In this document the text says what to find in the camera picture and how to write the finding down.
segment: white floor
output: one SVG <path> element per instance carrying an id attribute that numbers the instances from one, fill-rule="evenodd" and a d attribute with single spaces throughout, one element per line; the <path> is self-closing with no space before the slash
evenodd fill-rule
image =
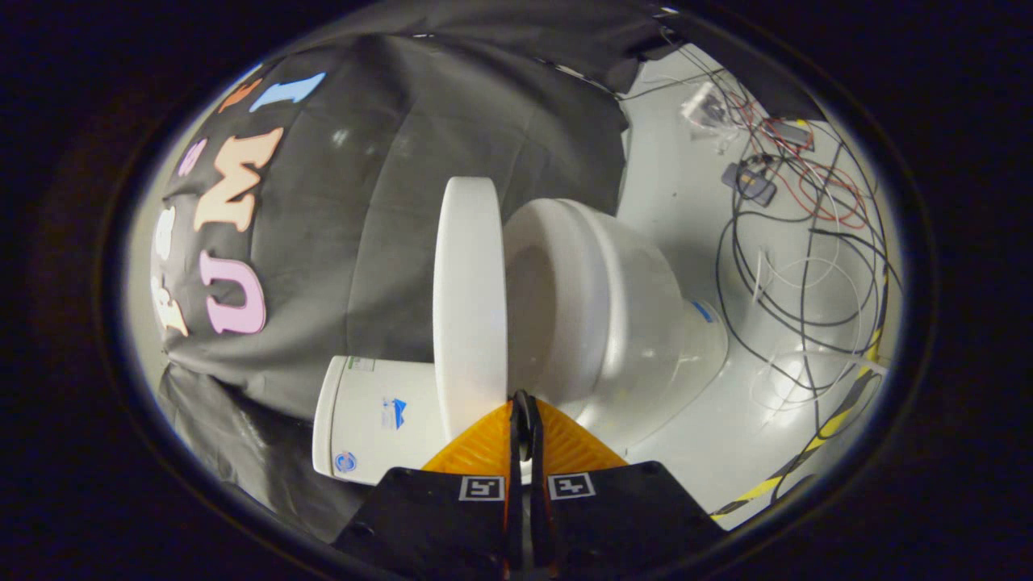
<path id="1" fill-rule="evenodd" d="M 707 66 L 718 68 L 719 65 L 697 49 L 689 50 L 701 57 Z M 686 79 L 699 72 L 698 66 L 681 54 L 674 53 L 663 60 L 647 63 L 628 95 L 634 96 L 670 83 L 668 78 Z M 725 72 L 722 78 L 730 79 L 730 75 Z M 657 244 L 675 271 L 683 296 L 701 298 L 718 307 L 715 256 L 722 228 L 731 217 L 732 194 L 731 188 L 721 183 L 721 175 L 729 163 L 739 160 L 747 140 L 744 131 L 723 155 L 716 151 L 715 139 L 693 141 L 686 123 L 679 118 L 681 103 L 693 93 L 693 88 L 679 84 L 622 103 L 630 129 L 625 135 L 628 160 L 618 219 Z M 835 154 L 836 143 L 820 131 L 815 133 L 816 151 L 808 157 L 828 164 Z M 862 183 L 859 170 L 848 159 L 841 158 L 837 166 Z M 806 215 L 784 191 L 782 183 L 776 183 L 779 190 L 769 208 L 748 203 L 752 206 L 749 209 L 787 217 Z M 882 211 L 885 217 L 887 210 L 882 208 Z M 821 225 L 835 230 L 831 223 Z M 782 224 L 742 218 L 739 235 L 745 254 L 752 263 L 750 268 L 756 270 L 758 249 L 761 247 L 766 248 L 776 269 L 803 258 L 807 253 L 809 226 L 810 222 Z M 886 230 L 887 237 L 891 238 L 893 224 L 886 224 Z M 837 239 L 815 239 L 812 255 L 835 261 L 864 297 L 872 276 L 857 256 L 842 247 L 837 254 Z M 796 332 L 752 304 L 752 288 L 739 280 L 728 238 L 725 238 L 721 252 L 720 268 L 728 315 L 744 340 L 765 358 L 800 350 L 801 340 Z M 811 262 L 809 282 L 818 280 L 821 273 L 829 268 L 825 263 Z M 782 276 L 799 283 L 802 269 L 803 265 L 790 268 Z M 799 315 L 799 289 L 780 281 L 768 288 L 780 304 L 796 305 L 794 310 L 788 307 L 787 310 Z M 809 318 L 824 316 L 825 320 L 837 320 L 855 309 L 856 300 L 850 283 L 838 270 L 829 272 L 819 283 L 807 289 Z M 872 332 L 872 309 L 874 304 L 870 303 L 863 310 L 866 323 L 860 325 L 859 330 L 862 345 L 867 343 Z M 856 325 L 846 324 L 828 330 L 822 337 L 840 345 L 852 345 L 857 331 Z M 886 348 L 880 349 L 880 354 L 888 353 Z M 793 365 L 800 368 L 802 358 L 782 360 L 782 363 L 786 368 Z M 811 365 L 815 381 L 821 384 L 837 377 L 844 363 L 840 360 L 812 360 Z M 747 353 L 729 336 L 729 354 L 720 374 L 675 419 L 629 450 L 628 460 L 661 461 L 707 511 L 717 510 L 737 499 L 800 453 L 815 432 L 812 405 L 782 404 L 782 399 L 778 397 L 780 394 L 797 400 L 803 399 L 802 394 L 807 392 L 797 388 L 797 393 L 790 394 L 787 392 L 789 386 L 775 386 L 776 381 L 770 378 L 768 370 L 764 361 Z M 822 422 L 836 408 L 855 376 L 856 371 L 846 375 L 821 397 Z M 873 389 L 863 396 L 862 405 L 855 406 L 855 412 L 874 393 Z M 766 403 L 768 407 L 753 400 Z M 785 480 L 781 491 L 788 490 L 807 473 L 826 469 L 849 446 L 863 424 L 863 421 L 855 422 L 842 436 L 821 447 Z M 768 495 L 764 495 L 718 522 L 731 528 L 766 504 Z"/>

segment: blue sticker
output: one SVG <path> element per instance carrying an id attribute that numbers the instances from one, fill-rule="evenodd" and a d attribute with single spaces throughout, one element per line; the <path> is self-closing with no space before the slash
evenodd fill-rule
<path id="1" fill-rule="evenodd" d="M 702 305 L 700 305 L 695 301 L 692 301 L 692 305 L 695 306 L 696 310 L 698 310 L 703 315 L 703 318 L 707 319 L 707 323 L 714 323 L 714 318 L 711 317 L 710 313 L 707 312 L 707 309 L 705 309 Z"/>
<path id="2" fill-rule="evenodd" d="M 401 399 L 383 398 L 383 406 L 380 409 L 380 425 L 397 430 L 405 423 L 402 418 L 402 410 L 405 409 L 405 402 Z"/>
<path id="3" fill-rule="evenodd" d="M 355 456 L 351 452 L 342 452 L 337 455 L 337 458 L 334 458 L 334 465 L 342 472 L 354 470 L 356 464 Z"/>

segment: plastic bag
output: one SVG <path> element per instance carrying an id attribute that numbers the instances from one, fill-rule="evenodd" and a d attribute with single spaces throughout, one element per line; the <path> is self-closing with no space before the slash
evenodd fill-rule
<path id="1" fill-rule="evenodd" d="M 679 117 L 688 124 L 693 140 L 717 137 L 716 149 L 724 154 L 740 134 L 724 96 L 710 81 L 689 85 L 692 96 L 682 102 Z"/>

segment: red wire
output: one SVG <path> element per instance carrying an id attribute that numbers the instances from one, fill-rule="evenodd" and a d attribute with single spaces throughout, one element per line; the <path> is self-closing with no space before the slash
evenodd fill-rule
<path id="1" fill-rule="evenodd" d="M 817 165 L 818 167 L 821 167 L 821 169 L 824 169 L 824 170 L 829 170 L 827 165 L 822 165 L 820 163 L 815 163 L 814 165 Z M 838 167 L 829 170 L 829 171 L 833 172 L 833 173 L 836 173 L 837 171 L 842 172 Z M 799 182 L 797 185 L 800 186 L 800 191 L 801 191 L 801 193 L 804 194 L 804 197 L 806 197 L 808 202 L 810 202 L 815 207 L 817 207 L 818 202 L 816 200 L 814 200 L 813 197 L 811 197 L 810 195 L 808 195 L 807 191 L 804 189 L 804 178 L 810 172 L 811 172 L 811 169 L 808 167 L 806 172 L 804 172 L 803 174 L 800 175 L 800 182 Z M 862 228 L 864 228 L 865 227 L 865 223 L 864 222 L 862 222 L 860 224 L 851 224 L 851 223 L 847 223 L 847 221 L 846 221 L 847 218 L 849 218 L 850 216 L 853 216 L 854 214 L 857 213 L 857 208 L 858 207 L 860 207 L 863 209 L 863 212 L 865 213 L 865 217 L 866 218 L 868 217 L 868 208 L 865 207 L 865 203 L 860 200 L 860 196 L 857 194 L 856 184 L 854 184 L 854 186 L 851 188 L 850 186 L 846 185 L 845 183 L 843 183 L 843 182 L 841 182 L 839 180 L 833 179 L 832 177 L 828 177 L 828 176 L 822 176 L 822 177 L 820 177 L 820 179 L 825 179 L 826 177 L 828 179 L 827 183 L 831 183 L 831 184 L 834 184 L 834 185 L 838 185 L 838 186 L 840 186 L 840 187 L 842 187 L 842 188 L 850 191 L 850 193 L 853 194 L 853 200 L 854 200 L 853 208 L 845 216 L 840 216 L 839 217 L 839 222 L 841 224 L 843 224 L 843 225 L 845 225 L 847 227 L 853 228 L 853 230 L 862 230 Z M 810 208 L 805 207 L 804 204 L 801 203 L 799 198 L 796 200 L 796 203 L 799 203 L 802 207 L 804 207 L 804 209 L 807 210 L 812 216 L 816 215 L 816 213 L 813 210 L 811 210 Z M 829 221 L 833 221 L 833 220 L 837 219 L 836 216 L 834 216 L 831 212 L 828 212 L 828 210 L 820 209 L 820 211 L 824 212 L 825 215 L 824 216 L 818 215 L 817 216 L 818 218 L 820 218 L 822 220 L 829 220 Z"/>
<path id="2" fill-rule="evenodd" d="M 758 117 L 760 116 L 760 112 L 757 111 L 757 109 L 755 106 L 755 103 L 753 103 L 753 102 L 746 102 L 745 104 L 743 104 L 742 102 L 740 102 L 739 96 L 734 92 L 729 92 L 728 94 L 731 96 L 732 99 L 734 99 L 735 106 L 739 109 L 740 113 L 743 115 L 743 118 L 746 119 L 746 121 L 747 121 L 748 124 L 752 125 L 753 124 L 753 115 L 752 114 L 755 113 Z M 746 105 L 749 105 L 750 112 L 752 112 L 752 113 L 748 113 L 746 111 Z M 790 153 L 792 153 L 792 155 L 796 158 L 797 161 L 800 161 L 801 163 L 803 163 L 805 166 L 808 166 L 808 172 L 810 172 L 811 169 L 809 167 L 809 164 L 804 162 L 804 159 L 800 156 L 800 152 L 802 150 L 804 150 L 804 149 L 809 149 L 811 147 L 811 145 L 814 143 L 814 131 L 811 131 L 808 134 L 808 136 L 807 136 L 807 143 L 804 146 L 802 146 L 802 147 L 793 147 L 788 142 L 785 141 L 785 137 L 783 137 L 781 133 L 779 133 L 778 129 L 776 129 L 775 126 L 772 124 L 771 119 L 764 119 L 763 122 L 768 125 L 768 128 L 771 129 L 771 131 L 773 133 L 775 133 L 775 136 L 778 137 L 779 141 L 775 141 L 775 139 L 773 139 L 771 135 L 769 135 L 768 133 L 765 133 L 763 131 L 761 131 L 760 134 L 763 135 L 768 141 L 770 141 L 773 144 L 775 144 L 776 146 L 782 146 L 782 147 L 786 148 Z M 758 153 L 758 149 L 757 149 L 757 145 L 756 145 L 756 137 L 754 137 L 754 136 L 751 135 L 751 137 L 750 137 L 750 145 L 753 147 L 753 152 L 754 153 Z M 867 217 L 868 217 L 868 208 L 865 205 L 864 201 L 862 201 L 860 195 L 858 194 L 857 184 L 853 181 L 853 178 L 851 178 L 849 176 L 849 174 L 843 173 L 842 170 L 840 170 L 839 167 L 829 169 L 827 165 L 822 165 L 820 163 L 815 163 L 814 165 L 817 165 L 818 167 L 822 167 L 824 170 L 828 170 L 832 174 L 841 173 L 841 175 L 845 176 L 846 179 L 850 181 L 850 185 L 846 185 L 845 183 L 843 183 L 843 182 L 841 182 L 839 180 L 833 179 L 832 176 L 826 176 L 828 178 L 828 181 L 826 183 L 832 183 L 832 184 L 835 184 L 835 185 L 839 185 L 839 186 L 843 187 L 844 189 L 846 189 L 847 191 L 849 191 L 850 193 L 853 194 L 853 198 L 854 198 L 853 208 L 845 216 L 839 217 L 838 218 L 839 222 L 842 223 L 843 225 L 845 225 L 847 227 L 850 227 L 850 228 L 853 228 L 853 230 L 862 230 L 862 228 L 864 228 L 865 227 L 865 223 L 864 222 L 860 223 L 860 224 L 851 224 L 851 223 L 847 223 L 847 221 L 846 221 L 847 218 L 850 218 L 851 216 L 853 216 L 854 214 L 857 213 L 857 208 L 858 207 L 862 209 L 862 212 L 865 214 L 865 218 L 867 219 Z M 771 169 L 771 165 L 768 164 L 768 163 L 765 163 L 765 166 L 768 166 L 768 169 Z M 800 191 L 801 191 L 801 193 L 804 194 L 805 197 L 807 197 L 808 202 L 810 202 L 816 209 L 818 209 L 820 212 L 823 212 L 825 215 L 819 215 L 818 212 L 815 212 L 815 210 L 807 207 L 803 202 L 801 202 L 800 197 L 796 195 L 795 190 L 793 190 L 792 187 L 789 186 L 789 182 L 786 181 L 786 179 L 783 178 L 782 175 L 779 174 L 778 172 L 775 172 L 775 175 L 778 176 L 779 180 L 782 180 L 782 183 L 785 185 L 785 188 L 787 190 L 789 190 L 789 193 L 792 195 L 792 198 L 795 200 L 796 204 L 800 205 L 800 207 L 803 208 L 804 211 L 806 211 L 808 214 L 810 214 L 811 216 L 816 216 L 817 218 L 820 218 L 822 220 L 829 220 L 829 221 L 832 221 L 832 220 L 836 220 L 837 219 L 837 217 L 835 215 L 833 215 L 828 210 L 817 208 L 817 205 L 818 205 L 817 201 L 814 200 L 813 197 L 811 197 L 810 195 L 808 195 L 807 192 L 804 190 L 804 177 L 807 175 L 807 172 L 805 172 L 804 174 L 801 174 L 800 183 L 797 184 L 800 186 Z"/>

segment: blue letter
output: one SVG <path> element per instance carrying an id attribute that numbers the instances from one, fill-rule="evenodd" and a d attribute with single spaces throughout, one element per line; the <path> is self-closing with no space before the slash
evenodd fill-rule
<path id="1" fill-rule="evenodd" d="M 310 77 L 309 79 L 304 79 L 302 81 L 295 81 L 293 83 L 287 83 L 286 85 L 280 85 L 279 83 L 274 84 L 265 92 L 258 97 L 254 103 L 251 104 L 251 109 L 248 111 L 254 113 L 259 106 L 276 101 L 285 101 L 287 99 L 298 102 L 305 97 L 309 96 L 309 93 L 315 89 L 319 83 L 326 77 L 325 72 L 320 72 L 315 77 Z"/>

